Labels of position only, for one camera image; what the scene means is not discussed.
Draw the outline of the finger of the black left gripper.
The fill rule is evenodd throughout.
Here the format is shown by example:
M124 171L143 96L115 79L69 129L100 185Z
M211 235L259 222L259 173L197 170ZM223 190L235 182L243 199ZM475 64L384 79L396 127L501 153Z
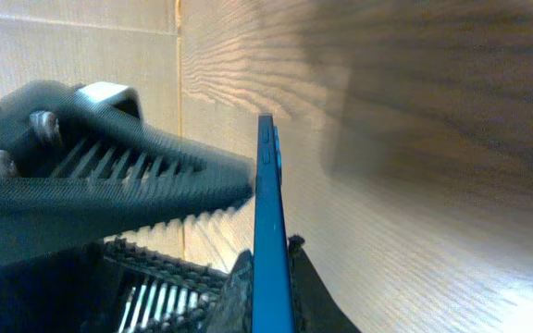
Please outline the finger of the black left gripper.
M202 332L228 275L124 239L87 247L91 314L82 332Z
M30 82L0 98L0 269L228 209L252 195L253 171L145 124L129 86Z

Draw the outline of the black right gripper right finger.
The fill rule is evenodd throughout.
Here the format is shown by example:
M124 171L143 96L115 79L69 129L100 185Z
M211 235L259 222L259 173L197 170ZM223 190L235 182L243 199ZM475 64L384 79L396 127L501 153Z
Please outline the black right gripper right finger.
M296 328L302 333L360 333L332 299L300 235L289 237L288 255Z

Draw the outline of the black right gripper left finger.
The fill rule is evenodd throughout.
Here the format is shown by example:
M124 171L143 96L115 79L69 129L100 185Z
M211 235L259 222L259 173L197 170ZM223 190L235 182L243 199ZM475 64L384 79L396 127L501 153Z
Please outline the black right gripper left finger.
M205 333L250 333L252 331L254 258L241 252L231 269L217 302L204 321Z

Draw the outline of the blue Galaxy smartphone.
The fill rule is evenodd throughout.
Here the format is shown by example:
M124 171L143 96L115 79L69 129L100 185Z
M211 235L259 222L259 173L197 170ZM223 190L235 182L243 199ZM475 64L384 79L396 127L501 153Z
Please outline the blue Galaxy smartphone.
M270 114L258 118L254 198L252 331L293 333L296 325L281 195L280 145Z

